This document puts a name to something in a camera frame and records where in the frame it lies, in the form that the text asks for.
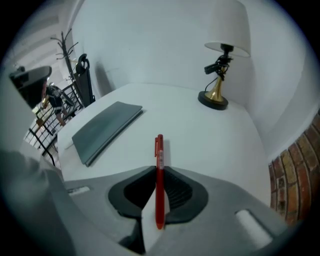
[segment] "gold lamp stem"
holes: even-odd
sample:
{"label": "gold lamp stem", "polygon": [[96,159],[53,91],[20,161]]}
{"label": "gold lamp stem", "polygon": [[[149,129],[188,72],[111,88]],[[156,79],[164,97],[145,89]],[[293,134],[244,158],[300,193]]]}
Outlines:
{"label": "gold lamp stem", "polygon": [[218,76],[215,86],[212,88],[211,91],[206,92],[204,95],[208,97],[210,100],[214,100],[216,102],[223,102],[224,99],[221,96],[221,83],[222,79],[220,76]]}

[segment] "white table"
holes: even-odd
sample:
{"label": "white table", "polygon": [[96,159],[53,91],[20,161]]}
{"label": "white table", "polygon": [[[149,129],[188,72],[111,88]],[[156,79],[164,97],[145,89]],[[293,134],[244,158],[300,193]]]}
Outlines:
{"label": "white table", "polygon": [[[155,165],[155,137],[163,134],[165,165],[232,182],[269,206],[268,162],[249,114],[232,101],[226,110],[218,111],[202,105],[197,97],[198,91],[192,89],[138,83],[102,97],[58,133],[64,180]],[[141,105],[143,114],[86,167],[72,144],[72,136],[116,101]]]}

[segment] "white lampshade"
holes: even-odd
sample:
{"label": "white lampshade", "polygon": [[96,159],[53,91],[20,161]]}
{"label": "white lampshade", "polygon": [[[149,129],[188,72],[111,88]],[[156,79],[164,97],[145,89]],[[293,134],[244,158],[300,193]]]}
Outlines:
{"label": "white lampshade", "polygon": [[246,7],[236,0],[216,0],[209,41],[204,45],[223,52],[221,44],[233,46],[230,55],[250,57],[250,30]]}

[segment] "person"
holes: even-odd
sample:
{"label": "person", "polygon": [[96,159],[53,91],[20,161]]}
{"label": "person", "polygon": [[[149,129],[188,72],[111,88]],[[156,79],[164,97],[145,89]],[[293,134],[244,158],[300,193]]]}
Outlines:
{"label": "person", "polygon": [[42,109],[47,108],[48,103],[50,103],[51,106],[53,107],[56,119],[58,119],[59,123],[62,126],[65,126],[66,122],[61,117],[61,112],[63,113],[64,116],[67,116],[68,112],[64,107],[64,103],[62,101],[62,93],[60,92],[60,89],[56,87],[53,82],[47,85],[47,81],[45,81],[42,88],[41,98],[42,100],[45,98],[41,108]]}

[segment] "closed gray laptop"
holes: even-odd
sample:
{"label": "closed gray laptop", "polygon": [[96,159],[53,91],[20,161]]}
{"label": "closed gray laptop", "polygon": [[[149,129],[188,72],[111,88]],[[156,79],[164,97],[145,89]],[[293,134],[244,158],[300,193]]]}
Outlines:
{"label": "closed gray laptop", "polygon": [[72,137],[81,162],[88,167],[141,113],[142,106],[117,101],[92,118]]}

